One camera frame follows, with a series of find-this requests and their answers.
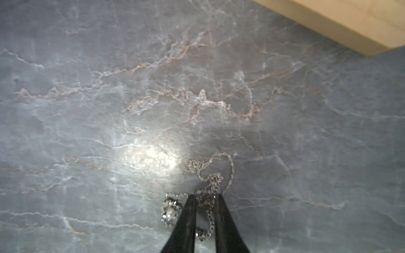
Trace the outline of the wooden jewelry display stand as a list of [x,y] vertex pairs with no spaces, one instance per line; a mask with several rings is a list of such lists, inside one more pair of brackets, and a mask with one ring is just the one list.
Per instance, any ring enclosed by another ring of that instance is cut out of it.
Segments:
[[405,45],[404,1],[258,1],[362,55]]

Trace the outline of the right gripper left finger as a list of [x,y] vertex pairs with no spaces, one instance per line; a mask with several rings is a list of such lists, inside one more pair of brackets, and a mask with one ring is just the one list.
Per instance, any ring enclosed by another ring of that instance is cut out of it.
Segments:
[[178,221],[161,250],[161,253],[194,253],[196,239],[196,209],[195,195],[190,195],[184,205]]

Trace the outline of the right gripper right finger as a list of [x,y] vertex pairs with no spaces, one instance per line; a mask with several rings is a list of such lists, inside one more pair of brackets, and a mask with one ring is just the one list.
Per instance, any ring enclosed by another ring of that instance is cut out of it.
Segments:
[[226,205],[223,195],[218,194],[214,203],[216,253],[249,253]]

